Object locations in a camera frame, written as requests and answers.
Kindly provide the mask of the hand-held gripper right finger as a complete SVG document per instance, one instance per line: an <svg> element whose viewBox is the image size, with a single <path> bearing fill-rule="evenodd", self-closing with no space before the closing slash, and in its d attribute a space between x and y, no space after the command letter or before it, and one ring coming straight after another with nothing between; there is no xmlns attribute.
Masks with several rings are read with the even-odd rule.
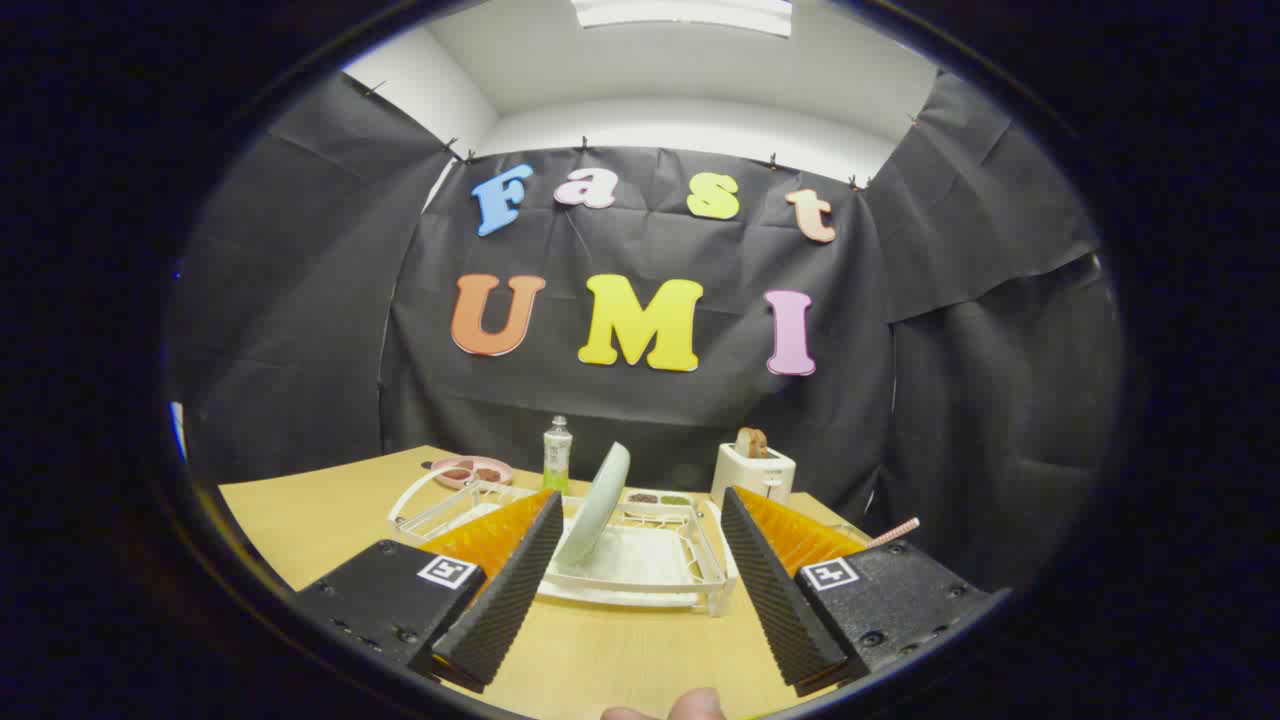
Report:
<svg viewBox="0 0 1280 720"><path fill-rule="evenodd" d="M904 538L867 544L750 489L724 492L719 524L783 683L801 697L904 664L993 606Z"/></svg>

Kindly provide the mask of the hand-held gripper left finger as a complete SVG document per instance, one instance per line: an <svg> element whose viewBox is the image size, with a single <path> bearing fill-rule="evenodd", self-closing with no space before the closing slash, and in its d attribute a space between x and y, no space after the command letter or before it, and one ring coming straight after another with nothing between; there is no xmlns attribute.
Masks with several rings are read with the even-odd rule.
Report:
<svg viewBox="0 0 1280 720"><path fill-rule="evenodd" d="M529 614L563 527L561 493L539 491L420 546L380 539L294 601L381 665L481 692Z"/></svg>

